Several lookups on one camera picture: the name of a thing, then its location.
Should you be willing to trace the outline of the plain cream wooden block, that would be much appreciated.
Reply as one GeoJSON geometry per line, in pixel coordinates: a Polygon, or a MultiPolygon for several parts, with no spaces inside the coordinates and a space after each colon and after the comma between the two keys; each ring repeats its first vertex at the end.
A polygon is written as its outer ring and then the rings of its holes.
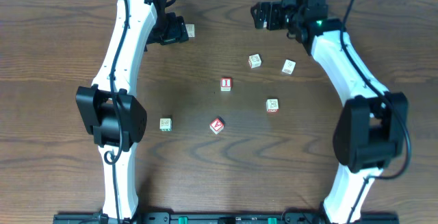
{"type": "Polygon", "coordinates": [[[186,24],[185,25],[189,38],[195,37],[195,25],[194,24],[186,24]]]}

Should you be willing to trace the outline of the green edged picture block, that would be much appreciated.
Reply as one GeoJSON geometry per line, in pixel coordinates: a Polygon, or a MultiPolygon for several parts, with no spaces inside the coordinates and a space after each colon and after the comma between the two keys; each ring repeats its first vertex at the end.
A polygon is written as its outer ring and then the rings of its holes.
{"type": "Polygon", "coordinates": [[[159,129],[164,132],[169,132],[172,130],[172,119],[171,118],[161,118],[159,120],[159,129]]]}

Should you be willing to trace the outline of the red letter A block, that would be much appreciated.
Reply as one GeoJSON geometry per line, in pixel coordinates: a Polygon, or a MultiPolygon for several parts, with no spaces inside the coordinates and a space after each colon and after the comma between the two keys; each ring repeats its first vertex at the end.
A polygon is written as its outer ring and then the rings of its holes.
{"type": "Polygon", "coordinates": [[[224,129],[224,123],[221,119],[216,118],[209,124],[209,128],[214,134],[219,134],[224,129]]]}

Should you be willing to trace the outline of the cream picture block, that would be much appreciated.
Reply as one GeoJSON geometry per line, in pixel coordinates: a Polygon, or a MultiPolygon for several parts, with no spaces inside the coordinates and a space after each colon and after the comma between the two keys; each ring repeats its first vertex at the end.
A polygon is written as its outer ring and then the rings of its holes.
{"type": "Polygon", "coordinates": [[[296,63],[292,60],[286,60],[283,68],[281,70],[282,73],[286,73],[288,75],[291,75],[295,69],[296,63]]]}

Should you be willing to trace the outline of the red letter I block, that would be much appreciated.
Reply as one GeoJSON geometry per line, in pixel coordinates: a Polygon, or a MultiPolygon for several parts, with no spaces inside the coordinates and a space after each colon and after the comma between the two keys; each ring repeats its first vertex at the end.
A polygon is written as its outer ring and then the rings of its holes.
{"type": "Polygon", "coordinates": [[[220,80],[220,90],[222,92],[229,92],[232,88],[232,79],[230,77],[223,77],[220,80]]]}

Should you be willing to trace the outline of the snail picture block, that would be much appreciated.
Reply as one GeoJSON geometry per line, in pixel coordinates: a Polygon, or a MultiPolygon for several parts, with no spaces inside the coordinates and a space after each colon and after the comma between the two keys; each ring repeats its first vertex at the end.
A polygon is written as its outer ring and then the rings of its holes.
{"type": "Polygon", "coordinates": [[[248,57],[248,64],[252,69],[260,67],[261,63],[262,63],[262,61],[261,61],[261,57],[259,54],[250,55],[248,57]]]}

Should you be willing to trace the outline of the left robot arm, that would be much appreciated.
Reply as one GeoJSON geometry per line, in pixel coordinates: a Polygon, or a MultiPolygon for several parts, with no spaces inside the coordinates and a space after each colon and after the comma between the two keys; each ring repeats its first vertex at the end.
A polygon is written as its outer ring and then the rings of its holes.
{"type": "Polygon", "coordinates": [[[149,44],[188,40],[183,17],[167,13],[176,0],[117,0],[116,22],[103,63],[76,103],[103,161],[105,201],[87,223],[139,223],[135,160],[147,113],[136,99],[138,74],[149,44]]]}

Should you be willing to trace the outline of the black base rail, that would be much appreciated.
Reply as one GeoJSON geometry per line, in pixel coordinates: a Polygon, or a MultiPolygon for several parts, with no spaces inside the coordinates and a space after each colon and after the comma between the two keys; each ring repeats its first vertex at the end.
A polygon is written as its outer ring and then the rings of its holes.
{"type": "Polygon", "coordinates": [[[170,214],[148,212],[132,219],[113,219],[102,213],[56,214],[53,224],[135,223],[135,224],[305,224],[328,223],[318,213],[286,212],[284,214],[170,214]]]}

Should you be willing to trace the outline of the red edged picture block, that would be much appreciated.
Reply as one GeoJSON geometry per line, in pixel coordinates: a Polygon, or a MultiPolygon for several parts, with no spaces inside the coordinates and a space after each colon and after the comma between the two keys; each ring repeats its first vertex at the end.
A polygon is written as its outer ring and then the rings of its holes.
{"type": "Polygon", "coordinates": [[[278,112],[279,111],[279,100],[278,99],[268,99],[266,101],[266,111],[267,112],[278,112]]]}

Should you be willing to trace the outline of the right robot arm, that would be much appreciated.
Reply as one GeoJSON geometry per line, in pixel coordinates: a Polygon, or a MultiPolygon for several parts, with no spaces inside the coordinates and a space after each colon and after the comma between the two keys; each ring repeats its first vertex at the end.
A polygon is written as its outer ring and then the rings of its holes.
{"type": "Polygon", "coordinates": [[[363,213],[372,184],[386,181],[384,170],[404,155],[411,162],[408,101],[391,92],[368,70],[355,51],[345,18],[331,18],[326,0],[259,2],[250,9],[257,29],[287,31],[326,72],[342,102],[333,134],[339,163],[330,193],[315,212],[285,211],[284,223],[397,223],[396,214],[363,213]]]}

